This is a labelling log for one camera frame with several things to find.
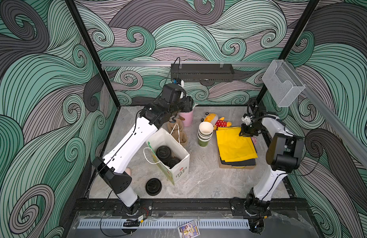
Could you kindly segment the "white paper bag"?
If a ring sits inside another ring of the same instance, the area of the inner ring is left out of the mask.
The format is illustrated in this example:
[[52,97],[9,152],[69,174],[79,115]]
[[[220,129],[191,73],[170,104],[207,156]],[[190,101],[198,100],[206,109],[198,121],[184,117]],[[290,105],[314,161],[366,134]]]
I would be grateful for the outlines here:
[[176,124],[170,132],[159,129],[146,142],[144,158],[152,165],[157,165],[167,179],[176,185],[189,173],[190,154],[185,146],[188,136],[179,130]]

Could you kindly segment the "black cup lid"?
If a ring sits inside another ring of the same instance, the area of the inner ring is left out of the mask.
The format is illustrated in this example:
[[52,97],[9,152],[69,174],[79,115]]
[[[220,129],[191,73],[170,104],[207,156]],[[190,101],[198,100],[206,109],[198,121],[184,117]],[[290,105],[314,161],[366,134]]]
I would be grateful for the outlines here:
[[162,163],[167,163],[172,158],[172,152],[167,146],[160,146],[156,151],[156,156]]
[[171,158],[168,163],[167,163],[167,166],[172,169],[173,167],[175,167],[178,163],[180,163],[181,160],[177,157],[173,157]]

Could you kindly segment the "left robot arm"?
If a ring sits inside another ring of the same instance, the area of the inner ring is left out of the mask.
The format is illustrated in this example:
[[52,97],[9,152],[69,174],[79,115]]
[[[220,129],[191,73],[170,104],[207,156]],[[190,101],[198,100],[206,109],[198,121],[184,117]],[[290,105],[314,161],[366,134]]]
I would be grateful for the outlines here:
[[161,94],[136,113],[135,124],[125,137],[108,154],[94,159],[92,164],[98,175],[126,207],[135,207],[139,199],[131,187],[132,178],[126,172],[129,162],[164,123],[178,113],[189,112],[192,108],[193,99],[187,96],[182,85],[164,85]]

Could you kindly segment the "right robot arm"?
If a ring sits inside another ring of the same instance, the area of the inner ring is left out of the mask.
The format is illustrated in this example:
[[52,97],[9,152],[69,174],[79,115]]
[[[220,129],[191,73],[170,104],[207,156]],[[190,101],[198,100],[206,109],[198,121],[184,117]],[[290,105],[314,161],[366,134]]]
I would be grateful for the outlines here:
[[278,184],[289,173],[299,168],[304,138],[294,135],[278,116],[255,117],[245,114],[242,121],[239,136],[254,137],[260,132],[267,132],[272,137],[266,152],[267,168],[245,201],[246,208],[266,210]]

